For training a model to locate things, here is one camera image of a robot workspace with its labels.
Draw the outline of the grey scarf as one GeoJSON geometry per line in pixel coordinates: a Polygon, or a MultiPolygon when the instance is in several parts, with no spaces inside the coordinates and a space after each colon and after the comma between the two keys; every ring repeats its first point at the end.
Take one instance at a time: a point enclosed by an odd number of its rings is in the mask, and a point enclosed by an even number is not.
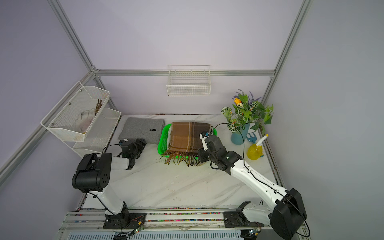
{"type": "Polygon", "coordinates": [[[129,117],[119,135],[119,140],[144,139],[147,144],[158,144],[164,126],[164,119],[129,117]]]}

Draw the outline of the green plastic basket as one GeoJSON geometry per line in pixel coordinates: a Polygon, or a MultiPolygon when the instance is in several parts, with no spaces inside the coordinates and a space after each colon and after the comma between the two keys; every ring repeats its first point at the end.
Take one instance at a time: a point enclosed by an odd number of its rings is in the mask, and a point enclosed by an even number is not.
{"type": "MultiPolygon", "coordinates": [[[[171,127],[171,124],[168,124],[163,129],[163,132],[162,132],[162,135],[161,135],[161,138],[160,138],[160,141],[159,141],[159,145],[158,145],[158,153],[160,155],[164,153],[164,151],[166,150],[166,148],[168,146],[167,136],[169,135],[170,127],[171,127]]],[[[213,135],[217,134],[217,131],[214,128],[213,128],[213,133],[212,134],[213,135]]]]}

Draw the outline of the brown plaid fringed scarf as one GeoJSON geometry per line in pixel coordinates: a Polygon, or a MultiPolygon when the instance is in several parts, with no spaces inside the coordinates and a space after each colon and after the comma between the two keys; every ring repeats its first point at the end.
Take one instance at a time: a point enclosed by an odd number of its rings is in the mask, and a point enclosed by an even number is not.
{"type": "Polygon", "coordinates": [[[200,134],[211,133],[213,127],[208,123],[197,122],[173,122],[167,136],[168,146],[161,157],[166,164],[186,163],[188,167],[201,165],[198,157],[199,149],[203,148],[200,134]]]}

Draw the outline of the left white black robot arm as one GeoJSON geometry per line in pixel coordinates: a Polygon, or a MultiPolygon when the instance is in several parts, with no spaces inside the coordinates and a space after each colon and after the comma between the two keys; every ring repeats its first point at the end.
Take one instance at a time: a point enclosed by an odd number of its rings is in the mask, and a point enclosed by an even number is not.
{"type": "Polygon", "coordinates": [[[107,148],[100,154],[84,155],[72,178],[73,188],[97,199],[107,216],[121,215],[125,203],[110,187],[111,173],[132,170],[146,145],[146,140],[141,138],[120,140],[117,146],[121,152],[117,156],[107,153],[107,148]]]}

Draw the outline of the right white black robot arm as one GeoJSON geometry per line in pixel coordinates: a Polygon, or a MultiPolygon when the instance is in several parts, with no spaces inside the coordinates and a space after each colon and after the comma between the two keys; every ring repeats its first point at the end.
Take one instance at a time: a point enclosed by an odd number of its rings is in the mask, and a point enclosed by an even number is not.
{"type": "Polygon", "coordinates": [[[301,194],[269,181],[253,169],[242,156],[227,151],[220,138],[208,132],[200,134],[203,148],[198,155],[201,162],[215,164],[215,169],[240,180],[259,197],[263,204],[245,201],[232,212],[224,212],[227,228],[270,226],[284,240],[290,240],[306,223],[307,214],[301,194]]]}

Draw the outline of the white mesh lower shelf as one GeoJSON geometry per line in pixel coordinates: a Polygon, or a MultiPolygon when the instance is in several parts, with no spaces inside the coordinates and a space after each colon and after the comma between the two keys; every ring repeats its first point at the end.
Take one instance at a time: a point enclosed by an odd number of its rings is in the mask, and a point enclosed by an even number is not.
{"type": "Polygon", "coordinates": [[[99,113],[96,122],[91,125],[83,142],[76,142],[72,150],[83,157],[87,154],[99,153],[110,143],[115,129],[120,121],[121,112],[104,108],[99,113]]]}

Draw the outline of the white mesh shelf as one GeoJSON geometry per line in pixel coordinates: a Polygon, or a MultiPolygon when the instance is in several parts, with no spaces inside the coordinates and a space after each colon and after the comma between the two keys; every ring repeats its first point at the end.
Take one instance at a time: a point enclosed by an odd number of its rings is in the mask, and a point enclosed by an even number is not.
{"type": "Polygon", "coordinates": [[[41,125],[63,142],[83,142],[109,99],[109,91],[77,82],[41,120],[41,125]],[[91,109],[96,109],[96,116],[86,133],[79,133],[76,119],[80,113],[91,109]]]}
{"type": "Polygon", "coordinates": [[[115,129],[120,121],[121,112],[104,108],[99,113],[96,122],[91,125],[83,142],[76,142],[72,150],[83,157],[87,154],[99,153],[110,143],[115,129]]]}

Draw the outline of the small blue garden fork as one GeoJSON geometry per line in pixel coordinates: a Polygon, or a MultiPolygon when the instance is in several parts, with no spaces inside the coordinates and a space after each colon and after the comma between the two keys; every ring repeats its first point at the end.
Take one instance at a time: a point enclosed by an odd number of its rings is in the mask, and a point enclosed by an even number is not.
{"type": "Polygon", "coordinates": [[[257,136],[255,133],[247,133],[247,140],[252,143],[252,144],[255,144],[257,142],[257,136]]]}

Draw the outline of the artificial plant in blue vase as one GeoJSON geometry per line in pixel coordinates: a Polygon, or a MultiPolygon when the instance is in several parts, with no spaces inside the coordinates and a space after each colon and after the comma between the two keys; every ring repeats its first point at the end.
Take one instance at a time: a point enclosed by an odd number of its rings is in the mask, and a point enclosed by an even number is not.
{"type": "Polygon", "coordinates": [[[250,129],[255,132],[261,130],[264,134],[265,126],[272,123],[274,106],[265,107],[252,92],[247,94],[240,89],[233,96],[233,101],[231,107],[221,109],[227,120],[227,128],[232,132],[231,142],[242,145],[250,129]]]}

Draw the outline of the clear plastic item in shelf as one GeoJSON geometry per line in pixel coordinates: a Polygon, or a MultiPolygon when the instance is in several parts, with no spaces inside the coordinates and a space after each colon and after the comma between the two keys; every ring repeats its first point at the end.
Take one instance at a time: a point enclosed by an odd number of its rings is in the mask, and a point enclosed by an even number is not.
{"type": "Polygon", "coordinates": [[[85,134],[96,116],[96,109],[86,110],[78,115],[76,128],[79,133],[85,134]]]}

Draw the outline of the white mesh upper shelf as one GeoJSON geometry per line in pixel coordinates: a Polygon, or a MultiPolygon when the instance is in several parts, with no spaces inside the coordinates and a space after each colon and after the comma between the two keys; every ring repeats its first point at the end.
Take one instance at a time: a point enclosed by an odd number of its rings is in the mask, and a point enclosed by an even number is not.
{"type": "Polygon", "coordinates": [[[41,120],[41,125],[63,142],[83,142],[109,99],[109,91],[77,82],[41,120]],[[96,116],[86,133],[79,133],[76,119],[80,113],[91,109],[96,109],[96,116]]]}

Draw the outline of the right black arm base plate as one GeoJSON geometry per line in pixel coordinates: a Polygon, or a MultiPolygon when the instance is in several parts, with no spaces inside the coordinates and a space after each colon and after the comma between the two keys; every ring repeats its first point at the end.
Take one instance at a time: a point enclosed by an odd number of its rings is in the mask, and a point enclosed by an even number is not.
{"type": "Polygon", "coordinates": [[[250,222],[243,214],[244,208],[250,204],[250,201],[244,201],[234,212],[224,212],[224,224],[226,228],[245,228],[245,227],[264,227],[259,222],[250,222]]]}

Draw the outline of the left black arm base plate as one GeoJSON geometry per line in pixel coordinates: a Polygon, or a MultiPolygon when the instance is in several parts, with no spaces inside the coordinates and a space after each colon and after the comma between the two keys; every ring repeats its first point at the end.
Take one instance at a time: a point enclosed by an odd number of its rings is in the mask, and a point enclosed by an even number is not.
{"type": "Polygon", "coordinates": [[[146,221],[146,213],[128,213],[127,215],[105,215],[103,229],[138,229],[143,226],[146,221]]]}

